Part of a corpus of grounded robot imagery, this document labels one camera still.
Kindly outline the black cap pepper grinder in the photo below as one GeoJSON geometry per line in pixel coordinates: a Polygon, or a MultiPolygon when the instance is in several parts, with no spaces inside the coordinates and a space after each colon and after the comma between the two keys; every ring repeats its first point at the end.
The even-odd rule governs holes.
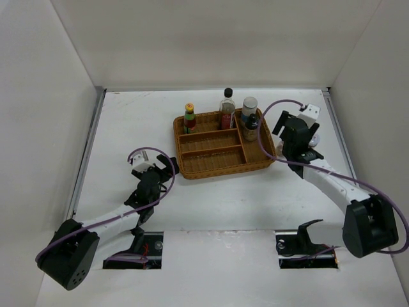
{"type": "Polygon", "coordinates": [[[257,129],[259,118],[256,114],[250,114],[244,125],[243,136],[247,141],[255,141],[258,137],[257,129]]]}

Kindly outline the silver cap blue spice jar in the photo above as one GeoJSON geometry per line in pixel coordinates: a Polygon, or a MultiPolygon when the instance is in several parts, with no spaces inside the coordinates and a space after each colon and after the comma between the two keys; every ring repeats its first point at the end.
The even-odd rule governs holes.
{"type": "Polygon", "coordinates": [[[245,125],[245,123],[247,122],[248,117],[251,114],[256,113],[257,107],[258,107],[258,101],[257,101],[256,98],[246,97],[243,100],[242,113],[241,113],[241,117],[240,117],[242,126],[245,125]]]}

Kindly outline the yellow cap red sauce bottle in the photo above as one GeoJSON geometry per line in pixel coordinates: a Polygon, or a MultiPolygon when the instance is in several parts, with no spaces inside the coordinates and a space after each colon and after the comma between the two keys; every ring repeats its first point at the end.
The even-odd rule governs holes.
{"type": "Polygon", "coordinates": [[[196,115],[194,113],[194,105],[192,103],[185,105],[183,126],[186,134],[191,134],[196,131],[196,115]]]}

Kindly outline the black cap clear sauce bottle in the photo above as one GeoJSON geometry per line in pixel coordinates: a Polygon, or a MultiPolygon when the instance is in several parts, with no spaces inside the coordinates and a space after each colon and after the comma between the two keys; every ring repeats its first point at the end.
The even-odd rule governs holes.
{"type": "Polygon", "coordinates": [[[234,126],[235,117],[235,102],[232,99],[233,90],[226,88],[224,90],[224,98],[220,102],[220,128],[222,130],[232,129],[234,126]]]}

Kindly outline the pink cap spice jar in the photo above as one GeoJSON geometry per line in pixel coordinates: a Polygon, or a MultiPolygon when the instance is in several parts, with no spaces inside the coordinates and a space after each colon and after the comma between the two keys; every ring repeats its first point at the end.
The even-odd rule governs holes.
{"type": "Polygon", "coordinates": [[[275,149],[278,156],[282,156],[283,146],[284,146],[284,142],[280,140],[275,149]]]}

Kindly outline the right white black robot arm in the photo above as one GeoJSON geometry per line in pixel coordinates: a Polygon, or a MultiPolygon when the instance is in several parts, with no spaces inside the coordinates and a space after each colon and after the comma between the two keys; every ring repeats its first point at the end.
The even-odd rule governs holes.
{"type": "Polygon", "coordinates": [[[357,258],[378,252],[398,242],[392,205],[386,197],[371,194],[341,178],[320,153],[309,147],[318,130],[317,117],[298,116],[283,111],[272,134],[283,142],[282,154],[289,168],[317,187],[344,214],[344,222],[334,227],[340,245],[357,258]]]}

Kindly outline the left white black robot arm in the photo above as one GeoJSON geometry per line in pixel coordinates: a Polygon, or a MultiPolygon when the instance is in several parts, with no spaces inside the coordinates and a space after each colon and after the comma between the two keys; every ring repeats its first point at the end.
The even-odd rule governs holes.
{"type": "Polygon", "coordinates": [[[51,241],[36,256],[38,268],[65,290],[78,287],[95,265],[104,269],[149,269],[159,267],[162,235],[146,235],[142,225],[170,191],[180,168],[175,157],[160,152],[160,168],[149,163],[145,151],[128,158],[131,174],[138,180],[124,204],[88,221],[64,221],[51,241]]]}

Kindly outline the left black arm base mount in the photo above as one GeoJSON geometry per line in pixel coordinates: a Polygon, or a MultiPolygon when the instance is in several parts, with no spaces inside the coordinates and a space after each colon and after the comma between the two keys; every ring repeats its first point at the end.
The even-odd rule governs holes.
{"type": "Polygon", "coordinates": [[[110,270],[154,270],[162,268],[164,247],[163,232],[145,232],[142,229],[132,232],[134,236],[128,249],[110,255],[102,262],[102,269],[110,270]]]}

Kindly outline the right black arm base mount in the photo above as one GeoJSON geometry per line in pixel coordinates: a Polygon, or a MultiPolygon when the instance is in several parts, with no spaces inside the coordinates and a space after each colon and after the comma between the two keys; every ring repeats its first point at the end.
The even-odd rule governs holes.
{"type": "Polygon", "coordinates": [[[322,222],[315,219],[301,224],[296,230],[275,232],[275,248],[281,269],[338,269],[334,246],[312,243],[307,228],[322,222]]]}

